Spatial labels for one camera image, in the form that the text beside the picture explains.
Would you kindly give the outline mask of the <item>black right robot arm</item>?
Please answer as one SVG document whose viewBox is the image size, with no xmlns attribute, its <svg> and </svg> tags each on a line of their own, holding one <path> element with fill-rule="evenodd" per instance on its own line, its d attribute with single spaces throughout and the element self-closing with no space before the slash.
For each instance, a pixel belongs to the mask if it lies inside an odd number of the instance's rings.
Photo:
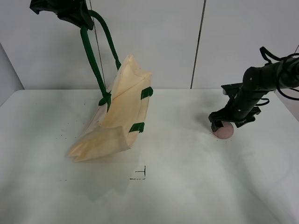
<svg viewBox="0 0 299 224">
<path fill-rule="evenodd" d="M 221 87 L 229 101 L 224 108 L 212 112 L 208 119 L 211 129 L 216 132 L 223 127 L 223 122 L 234 123 L 241 127 L 255 121 L 255 115 L 261 110 L 261 99 L 270 91 L 277 90 L 284 97 L 298 101 L 298 98 L 284 94 L 282 89 L 294 90 L 299 86 L 299 55 L 290 54 L 283 58 L 277 58 L 276 63 L 269 63 L 263 67 L 250 67 L 244 75 L 242 83 L 227 84 Z"/>
</svg>

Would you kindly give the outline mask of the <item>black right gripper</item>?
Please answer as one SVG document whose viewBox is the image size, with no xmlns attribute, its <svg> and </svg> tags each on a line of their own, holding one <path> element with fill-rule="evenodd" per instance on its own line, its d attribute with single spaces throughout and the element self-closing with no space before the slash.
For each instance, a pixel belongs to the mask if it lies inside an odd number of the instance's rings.
<svg viewBox="0 0 299 224">
<path fill-rule="evenodd" d="M 224 127 L 222 122 L 235 123 L 237 128 L 256 120 L 261 110 L 257 106 L 261 99 L 260 91 L 246 91 L 242 84 L 227 84 L 222 86 L 224 92 L 228 95 L 229 101 L 224 108 L 212 112 L 208 119 L 211 122 L 213 132 Z"/>
</svg>

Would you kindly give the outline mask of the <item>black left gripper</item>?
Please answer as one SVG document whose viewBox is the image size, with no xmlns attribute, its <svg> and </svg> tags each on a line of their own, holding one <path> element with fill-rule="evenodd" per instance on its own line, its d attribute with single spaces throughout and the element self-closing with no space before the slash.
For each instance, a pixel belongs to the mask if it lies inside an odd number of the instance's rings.
<svg viewBox="0 0 299 224">
<path fill-rule="evenodd" d="M 85 0 L 32 0 L 29 8 L 36 14 L 41 11 L 53 12 L 63 21 L 80 28 L 93 29 L 93 20 Z"/>
</svg>

